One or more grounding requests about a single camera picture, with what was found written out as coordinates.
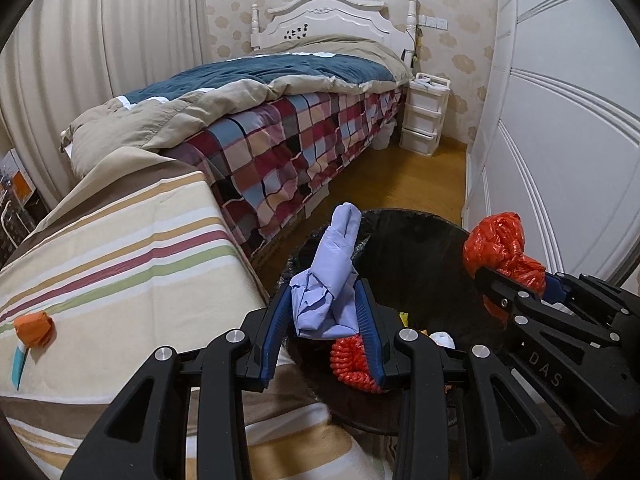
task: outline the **trash bag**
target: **trash bag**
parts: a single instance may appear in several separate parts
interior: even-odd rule
[[[279,285],[310,267],[325,229],[311,233],[292,254]],[[362,215],[353,265],[369,280],[379,304],[409,314],[410,327],[447,332],[461,350],[476,344],[497,350],[503,328],[484,308],[463,265],[467,237],[465,230],[430,213],[369,210]],[[371,433],[397,434],[399,393],[369,394],[339,382],[330,368],[332,343],[291,336],[287,349],[336,419]]]
[[[524,254],[524,230],[516,213],[506,212],[483,219],[465,242],[466,270],[473,277],[487,266],[526,286],[542,297],[545,293],[545,266]],[[509,314],[484,298],[484,306],[503,323]]]

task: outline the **light blue glove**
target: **light blue glove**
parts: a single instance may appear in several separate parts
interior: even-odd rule
[[[309,339],[356,335],[355,292],[358,273],[351,265],[362,214],[350,203],[335,208],[311,268],[290,282],[296,333]]]

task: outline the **white wardrobe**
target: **white wardrobe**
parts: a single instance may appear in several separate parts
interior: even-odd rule
[[[610,0],[498,0],[463,225],[515,211],[550,272],[613,276],[640,238],[640,47]]]

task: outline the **wall outlet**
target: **wall outlet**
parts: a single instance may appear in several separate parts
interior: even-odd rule
[[[443,30],[447,30],[449,22],[443,18],[434,18],[433,16],[425,16],[424,14],[421,14],[418,16],[418,25],[421,25],[422,27],[442,28]]]

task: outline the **white plastic drawer unit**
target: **white plastic drawer unit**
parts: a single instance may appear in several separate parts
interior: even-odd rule
[[[406,104],[431,112],[444,112],[449,86],[448,79],[418,72],[415,80],[409,83]]]
[[[450,81],[418,72],[409,83],[404,104],[400,146],[422,155],[433,155],[449,100]]]
[[[402,129],[400,137],[400,147],[411,152],[420,153],[421,155],[433,155],[436,151],[440,137],[436,135],[424,135],[418,132],[412,132],[406,128]]]
[[[403,128],[413,130],[421,134],[437,134],[442,126],[444,113],[432,112],[425,108],[418,108],[413,105],[404,106]]]

